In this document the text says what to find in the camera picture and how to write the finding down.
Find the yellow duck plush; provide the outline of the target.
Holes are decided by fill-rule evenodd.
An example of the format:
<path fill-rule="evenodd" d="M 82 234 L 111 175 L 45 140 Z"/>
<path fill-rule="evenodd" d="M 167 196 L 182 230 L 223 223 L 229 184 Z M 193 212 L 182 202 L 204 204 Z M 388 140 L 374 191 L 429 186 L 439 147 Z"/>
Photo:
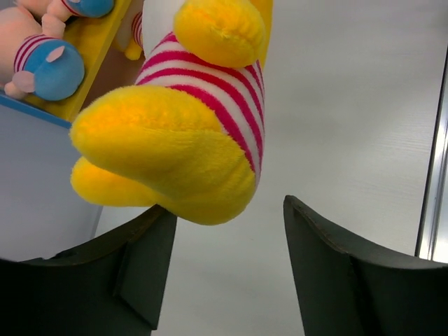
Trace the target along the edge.
<path fill-rule="evenodd" d="M 272 1 L 145 1 L 136 82 L 73 122 L 73 189 L 110 207 L 226 223 L 253 198 L 265 145 Z"/>
<path fill-rule="evenodd" d="M 143 50 L 142 11 L 128 12 L 115 36 L 117 48 L 129 60 L 138 60 Z"/>

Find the blue yellow toy shelf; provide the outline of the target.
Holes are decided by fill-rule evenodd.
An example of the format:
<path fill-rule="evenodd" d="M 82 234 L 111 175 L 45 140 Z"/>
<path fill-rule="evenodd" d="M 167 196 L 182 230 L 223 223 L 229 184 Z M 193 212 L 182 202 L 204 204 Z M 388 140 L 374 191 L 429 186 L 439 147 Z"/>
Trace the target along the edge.
<path fill-rule="evenodd" d="M 109 48 L 140 56 L 142 1 L 15 1 L 1 9 L 1 105 L 71 121 Z"/>

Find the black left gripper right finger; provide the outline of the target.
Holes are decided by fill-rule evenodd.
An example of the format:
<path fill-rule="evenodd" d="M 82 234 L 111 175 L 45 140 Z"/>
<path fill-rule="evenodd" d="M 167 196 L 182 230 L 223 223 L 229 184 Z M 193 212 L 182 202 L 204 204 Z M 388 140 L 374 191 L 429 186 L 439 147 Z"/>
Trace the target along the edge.
<path fill-rule="evenodd" d="M 283 201 L 306 335 L 446 335 L 447 266 L 380 246 Z"/>

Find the boy doll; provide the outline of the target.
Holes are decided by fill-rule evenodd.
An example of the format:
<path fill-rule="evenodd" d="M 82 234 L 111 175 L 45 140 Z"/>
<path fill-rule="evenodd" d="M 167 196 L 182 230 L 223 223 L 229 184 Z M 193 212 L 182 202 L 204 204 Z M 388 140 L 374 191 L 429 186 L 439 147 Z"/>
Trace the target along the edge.
<path fill-rule="evenodd" d="M 111 12 L 114 0 L 23 0 L 15 4 L 41 19 L 43 34 L 61 39 L 72 17 L 101 18 Z"/>
<path fill-rule="evenodd" d="M 83 58 L 72 44 L 44 35 L 22 6 L 1 10 L 1 89 L 6 95 L 60 101 L 77 91 L 84 76 Z"/>

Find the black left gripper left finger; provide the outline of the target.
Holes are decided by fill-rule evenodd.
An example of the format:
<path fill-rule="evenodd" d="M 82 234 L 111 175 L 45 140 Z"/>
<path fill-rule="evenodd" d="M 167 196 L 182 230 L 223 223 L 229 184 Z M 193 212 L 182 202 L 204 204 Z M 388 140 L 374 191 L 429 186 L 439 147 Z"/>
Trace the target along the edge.
<path fill-rule="evenodd" d="M 1 261 L 2 335 L 149 335 L 177 218 L 153 206 L 49 259 Z"/>

